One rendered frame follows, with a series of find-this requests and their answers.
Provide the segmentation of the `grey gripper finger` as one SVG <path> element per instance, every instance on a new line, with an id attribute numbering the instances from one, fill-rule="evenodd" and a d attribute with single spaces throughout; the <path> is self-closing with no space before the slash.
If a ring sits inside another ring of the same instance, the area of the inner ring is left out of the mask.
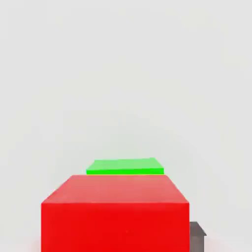
<path id="1" fill-rule="evenodd" d="M 190 222 L 190 252 L 204 252 L 205 231 L 196 221 Z"/>

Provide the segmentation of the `small red cube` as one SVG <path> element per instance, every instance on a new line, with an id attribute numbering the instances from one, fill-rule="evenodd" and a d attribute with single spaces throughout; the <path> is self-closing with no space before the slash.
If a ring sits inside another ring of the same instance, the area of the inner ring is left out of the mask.
<path id="1" fill-rule="evenodd" d="M 189 202 L 166 175 L 73 175 L 41 204 L 41 252 L 189 248 Z"/>

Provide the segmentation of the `small green cube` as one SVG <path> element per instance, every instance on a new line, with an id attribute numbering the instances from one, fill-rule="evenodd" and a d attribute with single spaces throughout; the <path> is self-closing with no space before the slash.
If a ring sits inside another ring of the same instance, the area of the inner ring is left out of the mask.
<path id="1" fill-rule="evenodd" d="M 164 175 L 164 168 L 153 157 L 137 159 L 95 160 L 87 175 Z"/>

